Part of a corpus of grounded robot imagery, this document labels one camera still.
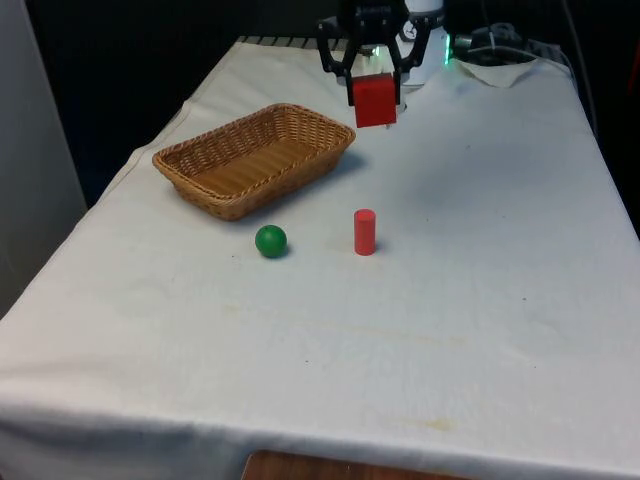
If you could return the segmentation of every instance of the wicker basket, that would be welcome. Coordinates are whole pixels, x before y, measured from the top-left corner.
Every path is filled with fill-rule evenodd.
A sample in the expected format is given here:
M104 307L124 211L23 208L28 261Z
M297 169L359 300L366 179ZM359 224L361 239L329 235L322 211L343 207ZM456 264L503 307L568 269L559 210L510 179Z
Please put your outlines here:
M237 220L330 172L355 132L289 104L159 151L153 164L187 202Z

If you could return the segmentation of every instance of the black background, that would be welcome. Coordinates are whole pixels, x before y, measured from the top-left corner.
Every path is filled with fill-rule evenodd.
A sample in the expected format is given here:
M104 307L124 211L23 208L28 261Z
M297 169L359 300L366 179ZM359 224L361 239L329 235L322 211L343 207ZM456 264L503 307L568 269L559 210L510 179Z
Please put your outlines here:
M445 0L449 32L483 25L479 0ZM558 43L578 62L557 0L486 0L491 22ZM337 0L29 0L28 9L89 204L179 110L239 35L312 36ZM638 87L627 94L640 2L571 0L600 147L640 231ZM583 104L583 85L580 84Z

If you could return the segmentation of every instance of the red block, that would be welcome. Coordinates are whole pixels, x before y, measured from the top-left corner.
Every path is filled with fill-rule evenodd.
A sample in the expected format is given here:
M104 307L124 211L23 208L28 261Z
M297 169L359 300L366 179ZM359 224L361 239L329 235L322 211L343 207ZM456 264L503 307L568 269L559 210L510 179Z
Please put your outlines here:
M376 212L365 208L353 215L354 250L358 255L373 255L376 251Z
M396 123L396 86L393 75L381 73L354 78L353 104L358 128Z

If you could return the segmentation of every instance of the red cylinder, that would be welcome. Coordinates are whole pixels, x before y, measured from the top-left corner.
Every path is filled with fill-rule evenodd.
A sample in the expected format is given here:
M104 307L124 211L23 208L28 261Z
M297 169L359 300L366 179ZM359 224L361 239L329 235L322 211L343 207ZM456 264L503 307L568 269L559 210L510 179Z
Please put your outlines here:
M353 216L355 251L358 255L372 255L376 251L376 212L358 210Z

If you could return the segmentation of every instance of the white tablecloth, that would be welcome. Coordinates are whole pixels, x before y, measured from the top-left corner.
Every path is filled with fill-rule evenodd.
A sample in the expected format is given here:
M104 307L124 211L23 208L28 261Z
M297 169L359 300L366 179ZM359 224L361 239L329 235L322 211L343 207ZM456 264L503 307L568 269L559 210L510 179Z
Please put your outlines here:
M236 45L0 322L4 478L231 480L263 448L640 478L640 248L570 79L444 69L330 176L237 223L151 165L274 102L353 124L316 52ZM267 223L286 258L256 252Z

